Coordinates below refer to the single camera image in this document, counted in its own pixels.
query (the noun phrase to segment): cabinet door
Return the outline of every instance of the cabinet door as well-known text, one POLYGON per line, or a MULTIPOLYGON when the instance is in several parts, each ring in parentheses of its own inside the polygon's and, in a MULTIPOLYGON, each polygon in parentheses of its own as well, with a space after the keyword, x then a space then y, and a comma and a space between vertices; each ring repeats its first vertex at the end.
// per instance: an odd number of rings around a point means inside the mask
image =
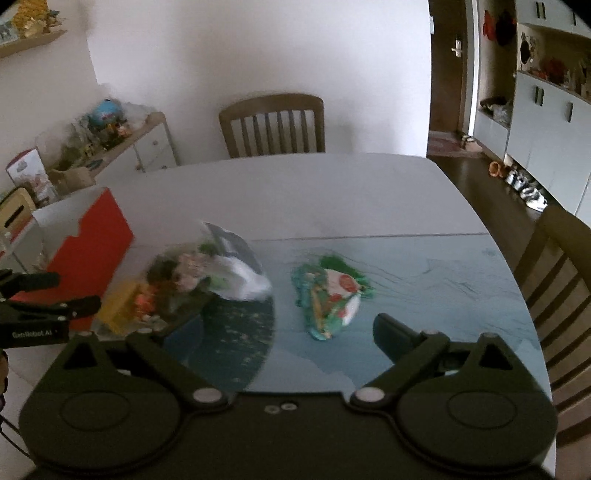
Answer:
POLYGON ((567 92, 562 94, 550 193, 565 210, 574 214, 591 175, 591 105, 567 92))
POLYGON ((533 77, 517 74, 507 153, 524 168, 528 167, 531 149, 539 130, 538 124, 541 123, 542 110, 536 101, 539 101, 542 84, 533 77))
POLYGON ((96 182, 98 185, 108 187, 113 183, 127 181, 140 173, 143 173, 143 169, 135 153, 135 148, 129 147, 96 176, 96 182))
POLYGON ((527 171, 553 194, 556 164, 564 154, 564 101, 560 89, 544 84, 538 94, 540 111, 527 171))
POLYGON ((517 21, 530 25, 547 25, 544 18, 543 2, 535 0, 515 0, 517 21))
POLYGON ((572 32, 574 28, 573 11, 561 0, 544 0, 542 14, 545 12, 544 26, 565 32, 572 32))
POLYGON ((591 27, 589 27, 584 20, 575 13, 573 13, 573 24, 573 33, 591 38, 591 27))

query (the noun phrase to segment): dining table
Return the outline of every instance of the dining table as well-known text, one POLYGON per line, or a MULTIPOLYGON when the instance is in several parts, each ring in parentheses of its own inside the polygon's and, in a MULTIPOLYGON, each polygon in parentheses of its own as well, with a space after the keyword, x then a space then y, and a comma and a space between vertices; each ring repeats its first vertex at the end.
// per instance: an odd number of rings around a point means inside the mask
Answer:
MULTIPOLYGON (((242 314, 230 323, 214 307, 208 315, 222 320, 211 321, 204 347, 185 362, 222 390, 340 391, 348 398, 392 367, 372 334, 374 318, 386 313, 416 332, 443 332, 452 341, 496 333, 551 398, 540 343, 511 270, 470 204, 426 158, 237 158, 122 179, 109 188, 135 238, 112 284, 145 271, 170 246, 193 242, 204 221, 246 239, 262 265, 272 298, 254 310, 237 306, 242 314), (374 294, 362 299, 340 335, 321 342, 306 329, 292 272, 325 255, 361 272, 374 294)), ((60 351, 55 345, 8 351, 11 375, 32 388, 60 351)), ((17 398, 9 389, 7 402, 22 403, 26 390, 17 398)), ((553 446, 544 461, 552 474, 555 458, 553 446)))

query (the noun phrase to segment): wooden chair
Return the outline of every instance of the wooden chair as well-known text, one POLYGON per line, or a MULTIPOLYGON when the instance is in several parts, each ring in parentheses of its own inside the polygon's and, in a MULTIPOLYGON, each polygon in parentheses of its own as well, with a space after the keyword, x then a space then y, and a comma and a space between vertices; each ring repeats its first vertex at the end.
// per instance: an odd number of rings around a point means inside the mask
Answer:
POLYGON ((591 229, 562 207, 541 215, 517 268, 558 412, 557 478, 591 478, 591 229))
POLYGON ((286 153, 309 153, 310 141, 308 134, 308 120, 306 112, 314 113, 314 132, 316 137, 316 151, 325 152, 324 147, 324 102, 322 99, 304 95, 302 93, 282 93, 280 95, 268 95, 251 98, 235 103, 221 111, 219 114, 220 125, 228 152, 232 158, 240 156, 238 143, 232 128, 232 122, 240 120, 242 130, 243 151, 247 157, 253 155, 275 155, 286 153), (289 137, 291 149, 288 151, 285 137, 284 116, 287 112, 289 118, 289 137), (296 115, 300 117, 299 128, 296 128, 296 115), (271 118, 277 119, 277 127, 271 126, 271 118), (301 143, 298 141, 298 131, 301 132, 301 143))

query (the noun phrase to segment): cable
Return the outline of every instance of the cable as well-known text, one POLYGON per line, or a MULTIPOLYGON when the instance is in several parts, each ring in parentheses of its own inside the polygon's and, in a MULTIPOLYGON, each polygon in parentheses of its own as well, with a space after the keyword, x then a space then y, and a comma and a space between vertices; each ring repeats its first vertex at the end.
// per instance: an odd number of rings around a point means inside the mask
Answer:
POLYGON ((20 435, 21 432, 18 430, 18 428, 16 428, 12 422, 10 420, 8 420, 4 415, 0 415, 0 425, 2 424, 2 422, 4 422, 6 425, 8 425, 13 431, 14 433, 20 435))
POLYGON ((21 452, 25 457, 27 457, 28 459, 31 458, 27 452, 25 452, 16 443, 14 443, 10 438, 8 438, 8 436, 6 435, 6 433, 4 433, 4 432, 2 432, 0 430, 0 435, 2 435, 8 443, 10 443, 14 448, 16 448, 19 452, 21 452))

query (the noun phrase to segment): door handle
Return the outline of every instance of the door handle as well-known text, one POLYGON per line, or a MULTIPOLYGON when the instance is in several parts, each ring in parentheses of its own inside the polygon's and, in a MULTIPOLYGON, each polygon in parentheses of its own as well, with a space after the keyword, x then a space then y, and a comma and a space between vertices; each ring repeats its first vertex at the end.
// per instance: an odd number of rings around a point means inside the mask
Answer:
POLYGON ((454 42, 454 48, 452 48, 452 52, 456 54, 456 57, 461 57, 463 50, 462 50, 462 39, 459 35, 456 35, 456 40, 454 42))

